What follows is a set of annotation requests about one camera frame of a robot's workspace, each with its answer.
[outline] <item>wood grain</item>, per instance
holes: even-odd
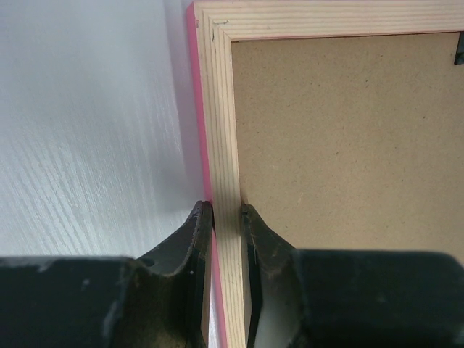
[[[244,274],[231,42],[459,31],[464,29],[464,3],[205,1],[195,3],[194,11],[226,336],[228,346],[244,347]]]

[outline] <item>wooden frame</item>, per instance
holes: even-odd
[[[244,347],[231,42],[462,31],[464,1],[208,1],[194,3],[189,11],[205,191],[215,213],[220,330],[229,347]]]

